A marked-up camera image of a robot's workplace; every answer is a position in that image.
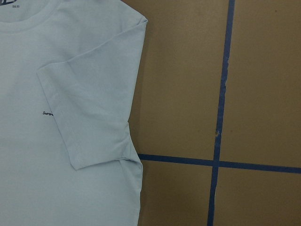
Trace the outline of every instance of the short sleeve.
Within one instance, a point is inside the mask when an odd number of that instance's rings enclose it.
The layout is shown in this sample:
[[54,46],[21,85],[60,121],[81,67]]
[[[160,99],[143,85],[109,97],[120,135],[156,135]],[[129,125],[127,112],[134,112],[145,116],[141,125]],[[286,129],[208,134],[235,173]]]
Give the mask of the short sleeve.
[[131,159],[128,118],[148,20],[37,77],[75,170]]

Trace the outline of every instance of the vertical blue tape strip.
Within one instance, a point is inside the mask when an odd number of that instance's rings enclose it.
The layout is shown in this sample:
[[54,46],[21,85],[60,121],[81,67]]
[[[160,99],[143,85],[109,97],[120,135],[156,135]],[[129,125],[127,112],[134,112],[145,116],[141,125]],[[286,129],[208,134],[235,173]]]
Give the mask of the vertical blue tape strip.
[[224,55],[222,61],[220,98],[219,98],[218,111],[217,111],[216,137],[215,137],[215,144],[214,144],[214,158],[213,158],[213,167],[212,167],[207,226],[213,226],[213,221],[214,221],[215,191],[217,186],[218,168],[220,162],[222,123],[223,123],[224,106],[225,106],[226,81],[228,77],[228,65],[229,65],[229,56],[230,56],[234,5],[235,5],[235,0],[229,0]]

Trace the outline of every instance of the black logo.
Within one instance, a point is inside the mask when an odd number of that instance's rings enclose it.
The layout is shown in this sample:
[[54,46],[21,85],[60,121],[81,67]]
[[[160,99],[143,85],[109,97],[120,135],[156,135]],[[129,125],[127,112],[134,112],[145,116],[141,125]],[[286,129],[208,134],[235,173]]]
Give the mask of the black logo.
[[11,3],[14,3],[15,1],[17,1],[17,0],[0,0],[0,6],[11,4]]
[[43,114],[47,114],[47,115],[52,115],[52,116],[53,116],[53,114],[52,114],[52,113],[46,113],[46,112],[43,112]]

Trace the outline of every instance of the folded t-shirt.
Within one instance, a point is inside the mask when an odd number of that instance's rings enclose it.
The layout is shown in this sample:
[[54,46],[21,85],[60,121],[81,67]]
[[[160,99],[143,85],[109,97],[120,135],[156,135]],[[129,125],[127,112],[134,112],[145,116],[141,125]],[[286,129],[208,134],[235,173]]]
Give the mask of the folded t-shirt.
[[120,0],[2,1],[0,225],[137,225],[147,22]]

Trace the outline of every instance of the horizontal blue tape strip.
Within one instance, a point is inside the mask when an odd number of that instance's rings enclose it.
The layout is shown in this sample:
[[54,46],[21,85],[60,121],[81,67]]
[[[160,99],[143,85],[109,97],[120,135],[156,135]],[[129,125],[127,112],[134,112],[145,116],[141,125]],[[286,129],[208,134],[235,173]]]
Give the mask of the horizontal blue tape strip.
[[[138,154],[138,156],[141,160],[163,161],[163,162],[182,163],[182,164],[201,165],[201,166],[213,166],[212,160],[205,160],[205,159],[192,159],[192,158],[182,158],[182,157],[172,157],[172,156],[152,155],[152,154]],[[301,168],[299,167],[272,166],[272,165],[253,164],[253,163],[230,162],[230,161],[219,161],[219,167],[301,174]]]
[[149,160],[149,161],[164,161],[164,162],[202,165],[202,166],[213,165],[212,160],[204,160],[204,159],[191,159],[191,158],[171,157],[171,156],[152,155],[152,154],[138,154],[138,156],[141,160]]
[[271,166],[271,165],[252,164],[252,163],[229,162],[229,161],[220,161],[220,167],[246,169],[246,170],[284,172],[284,173],[301,173],[301,168],[298,167]]

